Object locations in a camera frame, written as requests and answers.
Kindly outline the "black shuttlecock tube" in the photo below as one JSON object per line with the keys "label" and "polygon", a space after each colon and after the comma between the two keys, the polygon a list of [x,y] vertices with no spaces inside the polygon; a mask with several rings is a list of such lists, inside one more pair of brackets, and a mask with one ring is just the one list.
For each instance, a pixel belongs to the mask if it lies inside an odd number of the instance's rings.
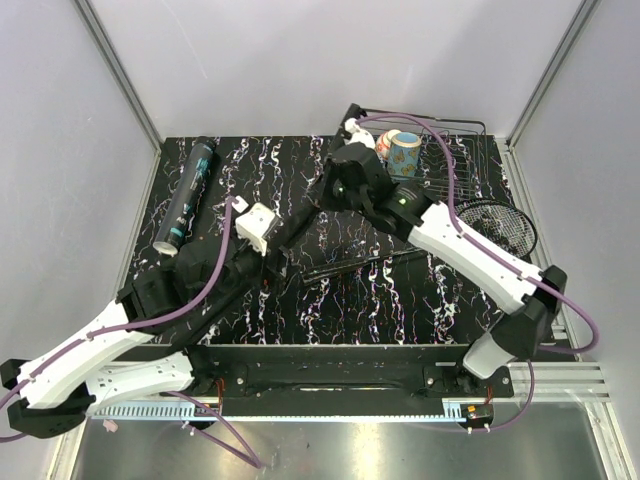
{"label": "black shuttlecock tube", "polygon": [[208,178],[215,147],[211,137],[196,139],[152,244],[158,253],[173,257],[184,244],[198,198]]}

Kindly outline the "black badminton racket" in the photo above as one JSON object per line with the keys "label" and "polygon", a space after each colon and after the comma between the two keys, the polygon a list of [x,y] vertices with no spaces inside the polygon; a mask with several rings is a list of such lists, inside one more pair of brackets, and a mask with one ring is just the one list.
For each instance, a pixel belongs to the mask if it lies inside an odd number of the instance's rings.
{"label": "black badminton racket", "polygon": [[475,199],[462,207],[458,217],[471,225],[485,224],[515,225],[526,220],[526,215],[511,204],[493,199]]}
{"label": "black badminton racket", "polygon": [[[460,209],[466,206],[469,202],[470,201],[458,203],[454,207],[454,212],[457,217]],[[536,248],[536,245],[538,243],[538,232],[531,218],[527,214],[525,215],[526,220],[522,223],[516,223],[515,225],[498,225],[495,223],[485,224],[483,222],[477,222],[469,225],[459,217],[458,219],[473,228],[476,232],[480,233],[488,240],[498,245],[506,252],[519,259],[526,260]],[[331,279],[343,274],[354,272],[369,264],[383,262],[386,259],[403,257],[407,257],[409,259],[417,259],[423,258],[425,256],[426,254],[417,247],[411,247],[404,250],[398,250],[383,254],[373,254],[324,266],[314,266],[310,270],[307,270],[301,274],[301,280],[303,285],[309,286],[314,283],[320,282],[321,280]]]}

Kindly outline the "black Crossway racket bag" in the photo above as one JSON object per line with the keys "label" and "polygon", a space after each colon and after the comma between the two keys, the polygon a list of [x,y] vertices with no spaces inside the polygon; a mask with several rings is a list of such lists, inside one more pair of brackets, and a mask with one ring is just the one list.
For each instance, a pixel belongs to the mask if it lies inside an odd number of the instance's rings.
{"label": "black Crossway racket bag", "polygon": [[290,250],[321,211],[326,179],[320,175],[302,205],[286,219],[260,202],[246,207],[241,198],[235,200],[241,211],[233,225],[224,229],[230,235],[229,250],[219,253],[223,263],[210,271],[212,277],[199,288],[203,298],[173,323],[167,338],[174,349],[197,344],[248,291],[262,283],[275,288],[288,281]]}

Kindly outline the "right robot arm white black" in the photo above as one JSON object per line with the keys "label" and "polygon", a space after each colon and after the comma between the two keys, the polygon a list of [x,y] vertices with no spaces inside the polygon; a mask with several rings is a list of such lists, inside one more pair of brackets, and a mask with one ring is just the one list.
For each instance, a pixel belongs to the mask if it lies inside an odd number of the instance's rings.
{"label": "right robot arm white black", "polygon": [[560,310],[567,280],[561,269],[541,270],[503,250],[420,183],[393,180],[362,143],[326,158],[318,204],[325,211],[359,213],[376,230],[443,260],[496,303],[501,319],[471,344],[454,371],[460,393],[480,394],[500,367],[535,355]]}

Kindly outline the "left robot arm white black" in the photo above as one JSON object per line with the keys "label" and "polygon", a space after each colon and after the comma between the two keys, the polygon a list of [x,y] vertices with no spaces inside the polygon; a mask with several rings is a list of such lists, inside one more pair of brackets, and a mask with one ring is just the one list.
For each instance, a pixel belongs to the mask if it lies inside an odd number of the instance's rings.
{"label": "left robot arm white black", "polygon": [[125,285],[85,328],[32,361],[1,366],[15,438],[47,439],[68,432],[98,401],[89,377],[128,350],[166,336],[172,352],[197,344],[256,283],[284,277],[285,246],[255,250],[246,240],[197,241]]}

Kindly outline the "red white patterned cup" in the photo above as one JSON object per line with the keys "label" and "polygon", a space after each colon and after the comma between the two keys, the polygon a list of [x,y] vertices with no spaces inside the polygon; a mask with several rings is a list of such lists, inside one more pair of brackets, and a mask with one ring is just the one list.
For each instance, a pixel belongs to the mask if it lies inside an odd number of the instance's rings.
{"label": "red white patterned cup", "polygon": [[393,145],[394,137],[400,133],[398,129],[392,129],[381,134],[376,140],[375,150],[382,160],[387,160]]}

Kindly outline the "light blue butterfly cup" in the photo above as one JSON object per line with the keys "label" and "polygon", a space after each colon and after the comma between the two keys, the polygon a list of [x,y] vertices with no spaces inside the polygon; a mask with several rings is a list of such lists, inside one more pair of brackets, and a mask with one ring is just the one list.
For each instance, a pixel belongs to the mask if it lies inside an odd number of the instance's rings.
{"label": "light blue butterfly cup", "polygon": [[387,171],[395,177],[416,175],[421,150],[421,138],[411,132],[399,132],[391,138]]}

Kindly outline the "small pink object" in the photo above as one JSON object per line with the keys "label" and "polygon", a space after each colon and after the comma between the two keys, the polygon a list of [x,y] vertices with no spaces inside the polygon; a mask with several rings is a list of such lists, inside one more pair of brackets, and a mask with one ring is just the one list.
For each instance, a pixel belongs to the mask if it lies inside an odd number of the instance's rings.
{"label": "small pink object", "polygon": [[103,427],[110,433],[115,433],[118,430],[118,425],[112,420],[104,420]]}

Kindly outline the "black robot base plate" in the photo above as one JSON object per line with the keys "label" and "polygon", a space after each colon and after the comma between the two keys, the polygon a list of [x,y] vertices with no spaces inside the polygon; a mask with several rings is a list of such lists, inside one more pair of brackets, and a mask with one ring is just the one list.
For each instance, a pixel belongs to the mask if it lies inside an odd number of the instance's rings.
{"label": "black robot base plate", "polygon": [[462,346],[194,346],[190,393],[221,386],[222,413],[306,421],[445,417],[445,400],[511,399],[506,367],[487,380],[462,371]]}

